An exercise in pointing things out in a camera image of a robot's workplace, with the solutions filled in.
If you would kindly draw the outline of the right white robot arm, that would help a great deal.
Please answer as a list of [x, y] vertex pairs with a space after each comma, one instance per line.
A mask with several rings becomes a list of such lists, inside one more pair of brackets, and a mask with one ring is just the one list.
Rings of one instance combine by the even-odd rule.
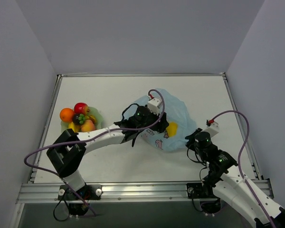
[[186, 136], [186, 147], [194, 151], [208, 174], [201, 190], [226, 202], [254, 228], [285, 228], [285, 208], [267, 196], [243, 171], [238, 162], [198, 128]]

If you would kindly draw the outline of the yellow fake banana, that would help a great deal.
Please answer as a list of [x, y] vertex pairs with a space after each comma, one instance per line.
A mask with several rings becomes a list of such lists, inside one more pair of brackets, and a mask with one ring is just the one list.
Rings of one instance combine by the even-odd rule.
[[[96, 127], [97, 120], [95, 119], [95, 117], [93, 115], [86, 116], [86, 118], [88, 120], [92, 120], [94, 125], [95, 125], [95, 127]], [[75, 133], [81, 132], [81, 125], [75, 125], [73, 122], [71, 122], [68, 125], [68, 127], [69, 127], [69, 129], [72, 129]]]

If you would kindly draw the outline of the orange fake peach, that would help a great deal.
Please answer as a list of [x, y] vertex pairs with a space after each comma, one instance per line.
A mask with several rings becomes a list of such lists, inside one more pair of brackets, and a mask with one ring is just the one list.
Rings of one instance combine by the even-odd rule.
[[96, 127], [95, 127], [92, 120], [86, 120], [81, 125], [81, 132], [91, 132], [91, 131], [95, 131], [95, 130], [96, 130]]

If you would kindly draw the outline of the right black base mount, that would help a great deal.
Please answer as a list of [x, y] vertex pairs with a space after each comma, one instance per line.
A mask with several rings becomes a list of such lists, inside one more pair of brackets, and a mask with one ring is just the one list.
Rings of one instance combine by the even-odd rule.
[[189, 182], [186, 184], [187, 197], [191, 200], [197, 212], [205, 216], [214, 217], [221, 212], [221, 199], [213, 194], [212, 188], [203, 182]]

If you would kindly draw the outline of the aluminium front rail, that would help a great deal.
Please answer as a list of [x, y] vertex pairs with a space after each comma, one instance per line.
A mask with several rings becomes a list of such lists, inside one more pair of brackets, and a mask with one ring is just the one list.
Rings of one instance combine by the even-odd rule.
[[[188, 181], [175, 182], [124, 182], [90, 183], [100, 186], [99, 203], [111, 202], [165, 202], [188, 201]], [[58, 202], [58, 191], [62, 183], [22, 184], [16, 202], [19, 204]]]

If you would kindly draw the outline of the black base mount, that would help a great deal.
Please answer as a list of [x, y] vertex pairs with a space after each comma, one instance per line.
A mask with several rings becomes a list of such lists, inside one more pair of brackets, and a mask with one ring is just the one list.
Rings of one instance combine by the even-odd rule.
[[[100, 200], [102, 195], [101, 186], [87, 185], [73, 191], [68, 185], [61, 185], [58, 191], [58, 203], [53, 209], [53, 218], [58, 222], [65, 222], [72, 217], [79, 218], [93, 218], [99, 216], [90, 203], [89, 200]], [[66, 218], [59, 218], [56, 215], [56, 209], [64, 203], [66, 207]]]
[[187, 197], [191, 200], [197, 212], [205, 216], [214, 217], [221, 212], [221, 199], [213, 194], [212, 188], [203, 182], [189, 182], [186, 184]]

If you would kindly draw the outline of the red fake apple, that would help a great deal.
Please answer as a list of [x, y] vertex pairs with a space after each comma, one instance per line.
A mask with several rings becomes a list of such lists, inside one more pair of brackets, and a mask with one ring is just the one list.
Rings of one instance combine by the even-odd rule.
[[76, 103], [74, 106], [75, 114], [87, 115], [89, 112], [90, 112], [90, 109], [86, 103], [80, 102], [80, 103]]

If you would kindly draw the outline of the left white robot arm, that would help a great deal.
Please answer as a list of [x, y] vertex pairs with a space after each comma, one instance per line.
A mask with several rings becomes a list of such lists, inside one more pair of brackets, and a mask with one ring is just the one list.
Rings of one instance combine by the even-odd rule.
[[47, 156], [59, 178], [69, 187], [69, 194], [75, 199], [81, 199], [86, 195], [86, 182], [78, 167], [87, 153], [128, 141], [134, 144], [144, 130], [162, 133], [168, 125], [164, 111], [154, 114], [146, 105], [139, 105], [133, 116], [122, 117], [107, 128], [85, 133], [75, 133], [71, 129], [63, 131], [53, 147], [47, 150]]

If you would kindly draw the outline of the yellow fake fruit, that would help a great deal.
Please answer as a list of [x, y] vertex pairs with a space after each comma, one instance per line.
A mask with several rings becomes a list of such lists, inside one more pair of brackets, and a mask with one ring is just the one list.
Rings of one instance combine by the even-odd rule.
[[177, 134], [178, 125], [175, 122], [170, 122], [169, 126], [166, 128], [169, 137], [174, 137]]

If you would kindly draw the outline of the green glass bowl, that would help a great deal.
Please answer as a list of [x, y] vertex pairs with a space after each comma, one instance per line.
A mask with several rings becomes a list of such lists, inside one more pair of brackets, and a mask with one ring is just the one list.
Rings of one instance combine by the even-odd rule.
[[[95, 117], [95, 119], [97, 120], [96, 130], [101, 129], [102, 122], [103, 122], [103, 117], [100, 115], [99, 111], [96, 108], [89, 106], [89, 109], [90, 109], [90, 112], [86, 116], [93, 115]], [[63, 121], [60, 121], [61, 132], [63, 132], [64, 130], [69, 129], [69, 127], [68, 127], [69, 124], [70, 123], [65, 123]]]

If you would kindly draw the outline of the blue translucent plastic bag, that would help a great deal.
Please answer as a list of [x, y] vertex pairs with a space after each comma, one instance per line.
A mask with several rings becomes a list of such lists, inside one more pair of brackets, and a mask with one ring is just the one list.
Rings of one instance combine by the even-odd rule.
[[191, 119], [188, 109], [183, 101], [171, 95], [165, 89], [157, 89], [164, 98], [166, 120], [169, 126], [163, 133], [151, 129], [144, 130], [140, 137], [156, 149], [172, 152], [185, 148], [191, 135], [197, 129], [197, 124]]

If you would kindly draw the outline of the small orange fake fruit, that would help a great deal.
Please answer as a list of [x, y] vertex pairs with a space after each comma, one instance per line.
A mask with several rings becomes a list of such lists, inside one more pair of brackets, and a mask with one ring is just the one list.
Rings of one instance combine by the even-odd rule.
[[65, 123], [70, 123], [73, 121], [74, 115], [75, 115], [75, 112], [71, 108], [63, 108], [60, 111], [59, 117], [60, 117], [61, 121], [65, 122]]

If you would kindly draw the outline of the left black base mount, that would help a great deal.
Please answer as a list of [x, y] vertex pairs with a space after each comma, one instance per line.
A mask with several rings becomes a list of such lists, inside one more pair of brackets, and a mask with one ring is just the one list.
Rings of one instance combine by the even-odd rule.
[[[72, 217], [79, 218], [93, 218], [99, 216], [90, 203], [89, 200], [100, 200], [102, 195], [101, 186], [87, 185], [73, 191], [68, 185], [61, 185], [58, 191], [58, 203], [53, 209], [53, 218], [58, 222], [65, 222]], [[56, 215], [56, 209], [64, 203], [66, 207], [66, 218], [59, 218]]]

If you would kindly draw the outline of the dark red fake fruit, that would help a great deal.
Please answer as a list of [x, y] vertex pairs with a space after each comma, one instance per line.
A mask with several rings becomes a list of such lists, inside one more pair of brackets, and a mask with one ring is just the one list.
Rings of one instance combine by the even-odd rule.
[[84, 114], [74, 114], [74, 116], [72, 118], [72, 122], [75, 125], [83, 125], [86, 120], [87, 120], [87, 118]]

